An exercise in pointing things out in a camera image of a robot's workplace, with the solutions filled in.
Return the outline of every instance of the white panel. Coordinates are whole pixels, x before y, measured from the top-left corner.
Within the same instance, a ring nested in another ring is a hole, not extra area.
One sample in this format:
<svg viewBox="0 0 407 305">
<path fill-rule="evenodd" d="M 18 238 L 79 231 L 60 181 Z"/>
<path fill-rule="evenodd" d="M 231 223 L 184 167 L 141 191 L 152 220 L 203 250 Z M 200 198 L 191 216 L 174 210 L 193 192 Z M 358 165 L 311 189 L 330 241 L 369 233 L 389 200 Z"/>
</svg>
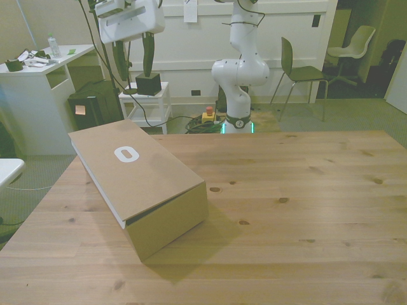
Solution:
<svg viewBox="0 0 407 305">
<path fill-rule="evenodd" d="M 259 26 L 258 50 L 270 68 L 280 67 L 281 37 L 291 41 L 298 65 L 316 58 L 322 27 L 311 28 L 314 14 L 269 15 Z M 222 58 L 239 58 L 240 53 L 229 42 L 230 17 L 205 16 L 197 24 L 186 24 L 182 18 L 166 19 L 165 31 L 155 36 L 153 69 L 210 69 Z M 132 42 L 132 71 L 142 70 L 143 47 Z"/>
<path fill-rule="evenodd" d="M 258 3 L 258 10 L 266 17 L 258 29 L 258 50 L 270 67 L 267 84 L 250 87 L 252 96 L 271 96 L 279 82 L 281 70 L 281 37 L 293 45 L 294 66 L 313 65 L 322 68 L 324 29 L 328 37 L 332 20 L 326 19 L 326 11 L 335 13 L 336 0 L 280 0 Z M 210 70 L 216 60 L 239 58 L 238 51 L 230 45 L 232 4 L 199 0 L 198 23 L 183 22 L 183 6 L 178 0 L 164 2 L 166 28 L 155 36 L 153 70 L 161 73 L 162 81 L 168 81 L 172 97 L 190 97 L 191 90 L 201 90 L 203 97 L 216 97 L 218 87 Z M 312 27 L 315 14 L 321 15 L 319 27 Z M 141 41 L 132 42 L 130 60 L 132 77 L 142 71 L 143 47 Z M 285 79 L 277 95 L 287 95 L 292 82 Z M 307 84 L 298 84 L 293 91 L 296 100 L 307 100 Z"/>
</svg>

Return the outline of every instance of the black trash bin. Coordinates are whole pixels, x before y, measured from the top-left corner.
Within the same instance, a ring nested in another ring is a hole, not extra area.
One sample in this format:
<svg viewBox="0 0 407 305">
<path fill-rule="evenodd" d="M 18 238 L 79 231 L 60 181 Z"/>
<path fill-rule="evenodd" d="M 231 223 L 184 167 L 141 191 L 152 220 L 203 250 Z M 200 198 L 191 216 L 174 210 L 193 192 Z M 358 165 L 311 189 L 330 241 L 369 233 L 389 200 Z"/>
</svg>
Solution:
<svg viewBox="0 0 407 305">
<path fill-rule="evenodd" d="M 79 130 L 121 120 L 110 81 L 89 82 L 68 98 Z"/>
</svg>

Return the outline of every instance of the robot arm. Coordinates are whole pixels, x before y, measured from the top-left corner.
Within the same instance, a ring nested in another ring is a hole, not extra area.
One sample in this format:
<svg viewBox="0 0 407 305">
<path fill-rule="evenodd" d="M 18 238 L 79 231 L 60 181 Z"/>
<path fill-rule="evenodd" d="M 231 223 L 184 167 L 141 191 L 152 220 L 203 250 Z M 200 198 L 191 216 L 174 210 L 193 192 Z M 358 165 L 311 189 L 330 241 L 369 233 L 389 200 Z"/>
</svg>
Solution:
<svg viewBox="0 0 407 305">
<path fill-rule="evenodd" d="M 132 41 L 143 33 L 164 31 L 163 9 L 156 0 L 104 0 L 95 5 L 103 43 Z"/>
<path fill-rule="evenodd" d="M 259 86 L 267 82 L 270 69 L 258 54 L 256 40 L 258 14 L 252 10 L 251 0 L 224 0 L 233 2 L 230 43 L 242 56 L 240 59 L 222 59 L 212 67 L 212 76 L 222 87 L 228 105 L 226 133 L 251 132 L 250 96 L 239 86 Z"/>
<path fill-rule="evenodd" d="M 154 59 L 154 34 L 164 31 L 162 0 L 104 0 L 95 5 L 100 38 L 113 44 L 114 61 L 122 81 L 128 78 L 131 63 L 125 58 L 124 42 L 142 38 L 144 75 L 151 73 Z"/>
<path fill-rule="evenodd" d="M 242 54 L 240 59 L 218 60 L 212 67 L 212 76 L 224 90 L 228 104 L 225 131 L 251 132 L 250 96 L 239 86 L 263 85 L 270 73 L 256 46 L 258 14 L 253 10 L 257 0 L 215 1 L 233 2 L 230 43 Z M 162 32 L 165 27 L 163 10 L 156 0 L 104 0 L 96 4 L 95 11 L 103 43 L 139 39 L 145 33 Z"/>
</svg>

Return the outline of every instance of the metal pole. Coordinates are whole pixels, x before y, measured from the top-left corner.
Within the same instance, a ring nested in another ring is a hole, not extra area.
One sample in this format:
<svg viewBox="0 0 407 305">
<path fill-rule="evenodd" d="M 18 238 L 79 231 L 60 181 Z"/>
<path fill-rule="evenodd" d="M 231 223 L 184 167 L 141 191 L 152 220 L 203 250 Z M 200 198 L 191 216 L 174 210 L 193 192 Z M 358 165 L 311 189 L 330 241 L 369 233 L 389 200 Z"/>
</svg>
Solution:
<svg viewBox="0 0 407 305">
<path fill-rule="evenodd" d="M 95 12 L 95 10 L 93 8 L 91 8 L 90 12 L 92 13 L 93 19 L 95 20 L 96 28 L 97 28 L 97 34 L 99 36 L 100 43 L 102 44 L 103 54 L 104 54 L 104 57 L 105 57 L 105 60 L 106 60 L 107 69 L 109 71 L 110 80 L 112 82 L 113 90 L 114 90 L 114 93 L 115 93 L 114 96 L 116 97 L 116 104 L 117 104 L 117 107 L 119 109 L 119 115 L 120 115 L 121 119 L 124 119 L 123 111 L 121 111 L 121 105 L 120 105 L 120 100 L 119 100 L 119 89 L 116 87 L 116 83 L 114 82 L 114 76 L 113 76 L 113 73 L 112 73 L 112 68 L 110 66 L 109 57 L 107 55 L 106 46 L 104 45 L 104 43 L 102 42 L 102 40 L 100 38 L 99 21 L 97 20 L 96 12 Z"/>
</svg>

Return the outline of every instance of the label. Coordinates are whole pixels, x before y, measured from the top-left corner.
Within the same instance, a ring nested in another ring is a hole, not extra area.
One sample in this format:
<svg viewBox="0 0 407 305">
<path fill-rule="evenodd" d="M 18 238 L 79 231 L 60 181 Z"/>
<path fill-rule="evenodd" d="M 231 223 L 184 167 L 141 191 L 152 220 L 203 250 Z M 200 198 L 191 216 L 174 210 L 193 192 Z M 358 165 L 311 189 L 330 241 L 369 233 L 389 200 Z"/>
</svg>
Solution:
<svg viewBox="0 0 407 305">
<path fill-rule="evenodd" d="M 123 154 L 123 151 L 128 152 L 129 155 L 131 155 L 131 157 L 130 158 L 126 157 Z M 114 154 L 121 162 L 124 162 L 124 163 L 134 162 L 135 160 L 137 160 L 140 157 L 139 153 L 137 151 L 135 151 L 135 149 L 133 147 L 130 147 L 130 146 L 121 146 L 114 151 Z"/>
</svg>

